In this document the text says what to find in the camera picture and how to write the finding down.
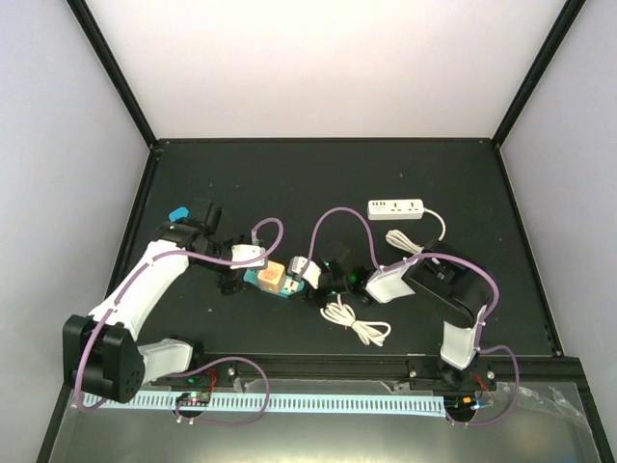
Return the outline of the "teal power strip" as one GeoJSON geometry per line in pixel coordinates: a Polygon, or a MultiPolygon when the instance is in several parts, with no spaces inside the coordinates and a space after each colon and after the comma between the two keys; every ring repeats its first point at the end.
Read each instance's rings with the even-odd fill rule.
{"type": "Polygon", "coordinates": [[[305,288],[305,282],[298,282],[294,280],[292,277],[285,275],[283,279],[283,286],[279,291],[273,291],[267,288],[264,288],[260,285],[258,281],[258,272],[253,269],[248,269],[243,277],[243,281],[249,285],[254,286],[262,292],[267,294],[275,295],[280,298],[288,299],[292,297],[294,294],[302,292],[305,288]]]}

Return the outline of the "orange cube plug adapter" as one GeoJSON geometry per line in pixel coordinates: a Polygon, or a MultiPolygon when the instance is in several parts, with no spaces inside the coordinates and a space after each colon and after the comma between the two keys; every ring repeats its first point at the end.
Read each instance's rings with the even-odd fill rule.
{"type": "Polygon", "coordinates": [[[257,272],[257,286],[261,290],[278,293],[284,286],[285,277],[284,265],[269,260],[267,266],[257,272]]]}

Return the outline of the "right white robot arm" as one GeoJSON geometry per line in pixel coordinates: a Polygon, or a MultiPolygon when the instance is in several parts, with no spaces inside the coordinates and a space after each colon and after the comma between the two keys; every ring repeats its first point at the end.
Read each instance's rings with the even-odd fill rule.
{"type": "Polygon", "coordinates": [[[351,265],[345,248],[320,263],[295,258],[289,276],[304,285],[304,299],[325,312],[340,308],[344,295],[365,305],[414,295],[426,298],[443,318],[438,375],[450,389],[462,388],[473,377],[472,362],[481,351],[486,319],[499,301],[491,275],[438,240],[375,269],[351,265]]]}

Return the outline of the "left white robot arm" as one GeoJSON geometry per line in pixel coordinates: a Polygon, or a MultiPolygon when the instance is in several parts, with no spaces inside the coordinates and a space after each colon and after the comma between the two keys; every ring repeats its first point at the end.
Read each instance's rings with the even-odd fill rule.
{"type": "Polygon", "coordinates": [[[88,314],[67,320],[63,373],[76,393],[125,403],[145,384],[168,375],[186,385],[202,381],[207,362],[195,353],[195,342],[175,336],[146,345],[138,340],[160,298],[191,263],[222,276],[265,265],[259,228],[222,239],[221,217],[221,208],[201,199],[172,211],[118,287],[88,314]]]}

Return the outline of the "blue plug adapter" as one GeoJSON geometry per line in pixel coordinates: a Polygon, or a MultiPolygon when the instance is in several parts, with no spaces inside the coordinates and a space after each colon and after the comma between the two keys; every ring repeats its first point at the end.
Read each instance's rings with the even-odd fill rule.
{"type": "Polygon", "coordinates": [[[184,219],[189,215],[189,209],[185,206],[178,207],[169,213],[169,220],[171,222],[176,222],[178,220],[184,219]]]}

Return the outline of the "white power strip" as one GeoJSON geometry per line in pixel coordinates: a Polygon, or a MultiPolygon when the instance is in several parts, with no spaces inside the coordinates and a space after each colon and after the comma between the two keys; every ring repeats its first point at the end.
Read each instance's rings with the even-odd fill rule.
{"type": "Polygon", "coordinates": [[[425,206],[421,199],[369,200],[367,217],[370,221],[418,220],[425,206]]]}

